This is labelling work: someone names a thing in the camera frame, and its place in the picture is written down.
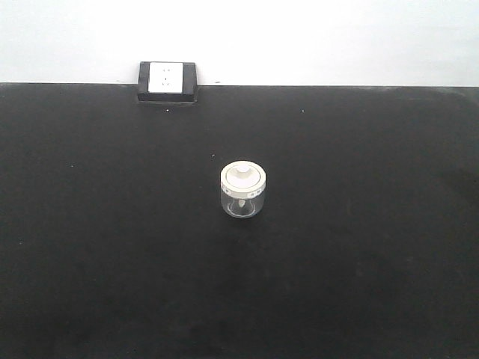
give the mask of white lid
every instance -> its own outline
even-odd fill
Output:
[[[266,188],[266,173],[260,165],[248,161],[236,161],[223,168],[222,190],[240,200],[255,198]]]

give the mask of power socket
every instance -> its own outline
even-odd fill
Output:
[[[183,62],[150,62],[148,92],[181,93]]]
[[[194,102],[196,66],[192,62],[141,62],[140,102]]]

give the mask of transparent container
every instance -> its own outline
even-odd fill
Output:
[[[254,162],[230,163],[221,173],[222,207],[235,218],[250,218],[263,208],[266,173]]]

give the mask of clear plastic jar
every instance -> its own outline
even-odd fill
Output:
[[[230,163],[221,173],[222,206],[235,218],[249,218],[263,208],[266,173],[248,161]]]

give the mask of black surface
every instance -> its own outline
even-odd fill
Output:
[[[135,96],[0,86],[0,358],[479,358],[478,90]]]

